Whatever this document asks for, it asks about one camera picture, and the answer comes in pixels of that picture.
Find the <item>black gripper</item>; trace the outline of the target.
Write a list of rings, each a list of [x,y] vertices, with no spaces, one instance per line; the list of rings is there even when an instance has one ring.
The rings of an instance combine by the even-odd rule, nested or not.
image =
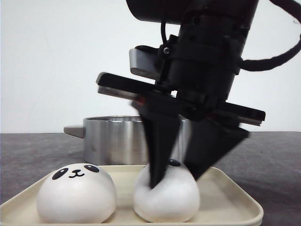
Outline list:
[[[208,112],[236,115],[243,123],[260,125],[265,112],[227,102],[234,77],[239,74],[245,37],[184,25],[159,47],[163,58],[155,84],[102,72],[99,92],[135,99],[145,132],[150,164],[150,187],[164,177],[178,137],[181,120]],[[205,118],[191,123],[184,164],[195,180],[244,139],[249,132],[236,117]]]

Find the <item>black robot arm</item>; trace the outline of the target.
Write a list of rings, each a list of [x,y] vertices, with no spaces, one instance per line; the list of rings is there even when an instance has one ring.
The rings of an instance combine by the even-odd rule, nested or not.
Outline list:
[[[181,119],[191,124],[184,164],[195,179],[248,137],[265,112],[227,102],[258,5],[255,0],[129,0],[133,16],[161,24],[159,48],[137,46],[131,72],[154,84],[102,72],[99,92],[132,100],[143,122],[150,186],[164,177]]]

